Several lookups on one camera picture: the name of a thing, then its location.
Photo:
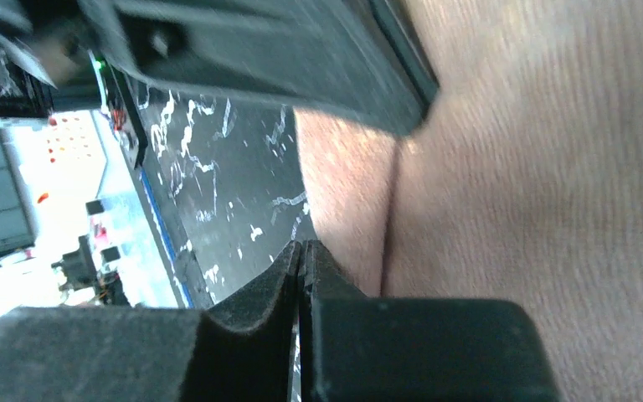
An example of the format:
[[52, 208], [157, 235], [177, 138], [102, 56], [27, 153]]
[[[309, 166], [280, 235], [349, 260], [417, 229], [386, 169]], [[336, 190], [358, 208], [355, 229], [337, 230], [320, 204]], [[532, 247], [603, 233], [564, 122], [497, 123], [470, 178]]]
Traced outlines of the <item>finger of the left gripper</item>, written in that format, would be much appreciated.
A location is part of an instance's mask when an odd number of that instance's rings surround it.
[[101, 53], [160, 89], [302, 107], [396, 136], [439, 85], [397, 1], [82, 1]]

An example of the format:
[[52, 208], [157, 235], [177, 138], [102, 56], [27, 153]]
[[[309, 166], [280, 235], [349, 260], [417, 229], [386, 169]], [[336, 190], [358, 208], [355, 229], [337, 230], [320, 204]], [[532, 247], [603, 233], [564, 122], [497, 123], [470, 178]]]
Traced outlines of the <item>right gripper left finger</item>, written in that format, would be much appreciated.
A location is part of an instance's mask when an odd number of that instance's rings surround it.
[[19, 307], [0, 401], [287, 401], [301, 245], [204, 309]]

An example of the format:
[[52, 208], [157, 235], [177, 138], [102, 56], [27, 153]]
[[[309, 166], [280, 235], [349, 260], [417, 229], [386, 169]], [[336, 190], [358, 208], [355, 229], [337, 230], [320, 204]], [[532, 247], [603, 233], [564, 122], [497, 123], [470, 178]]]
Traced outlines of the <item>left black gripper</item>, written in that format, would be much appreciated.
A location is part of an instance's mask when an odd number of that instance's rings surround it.
[[76, 1], [0, 1], [0, 125], [103, 108], [93, 47]]

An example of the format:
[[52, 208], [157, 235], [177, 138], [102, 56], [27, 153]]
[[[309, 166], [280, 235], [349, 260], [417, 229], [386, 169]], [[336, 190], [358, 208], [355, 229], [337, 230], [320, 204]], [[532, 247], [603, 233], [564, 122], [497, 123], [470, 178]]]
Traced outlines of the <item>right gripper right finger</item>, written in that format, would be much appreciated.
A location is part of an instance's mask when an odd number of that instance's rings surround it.
[[305, 401], [557, 401], [525, 310], [497, 299], [363, 295], [318, 241], [299, 267]]

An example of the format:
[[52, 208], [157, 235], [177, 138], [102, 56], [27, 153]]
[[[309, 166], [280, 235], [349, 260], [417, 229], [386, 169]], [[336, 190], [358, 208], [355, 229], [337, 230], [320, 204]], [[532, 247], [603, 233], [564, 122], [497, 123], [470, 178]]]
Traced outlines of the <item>yellow brown cloth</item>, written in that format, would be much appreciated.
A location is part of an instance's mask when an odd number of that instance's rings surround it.
[[316, 234], [371, 296], [497, 297], [563, 398], [643, 401], [643, 1], [408, 1], [411, 137], [295, 119]]

